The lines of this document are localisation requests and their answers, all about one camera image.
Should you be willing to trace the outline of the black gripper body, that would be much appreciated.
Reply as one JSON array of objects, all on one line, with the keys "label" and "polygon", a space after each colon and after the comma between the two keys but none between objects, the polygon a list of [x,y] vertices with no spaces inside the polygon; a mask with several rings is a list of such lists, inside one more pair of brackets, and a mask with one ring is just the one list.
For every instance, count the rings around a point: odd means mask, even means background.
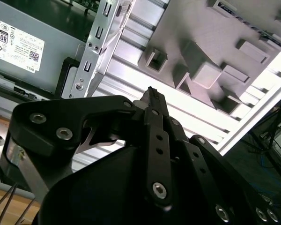
[{"label": "black gripper body", "polygon": [[40,225],[215,225],[191,168],[167,147],[125,147],[59,181]]}]

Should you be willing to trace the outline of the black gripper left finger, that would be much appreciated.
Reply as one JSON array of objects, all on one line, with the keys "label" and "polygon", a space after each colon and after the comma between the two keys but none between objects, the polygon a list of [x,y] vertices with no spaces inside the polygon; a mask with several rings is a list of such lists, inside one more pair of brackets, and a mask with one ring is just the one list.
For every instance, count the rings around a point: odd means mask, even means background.
[{"label": "black gripper left finger", "polygon": [[124,96],[27,102],[12,112],[0,165],[39,201],[61,180],[125,147],[167,147],[163,115],[148,88]]}]

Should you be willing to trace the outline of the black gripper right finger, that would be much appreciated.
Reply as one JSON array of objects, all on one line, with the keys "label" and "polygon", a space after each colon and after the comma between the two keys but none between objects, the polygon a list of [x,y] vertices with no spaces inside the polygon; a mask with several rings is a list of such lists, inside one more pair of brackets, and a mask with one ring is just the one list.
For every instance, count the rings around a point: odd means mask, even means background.
[{"label": "black gripper right finger", "polygon": [[163,115],[172,153],[179,158],[180,175],[191,173],[197,189],[193,216],[196,225],[280,225],[281,218],[226,159],[202,136],[188,138],[181,124],[169,116],[164,95],[155,92],[155,105]]}]

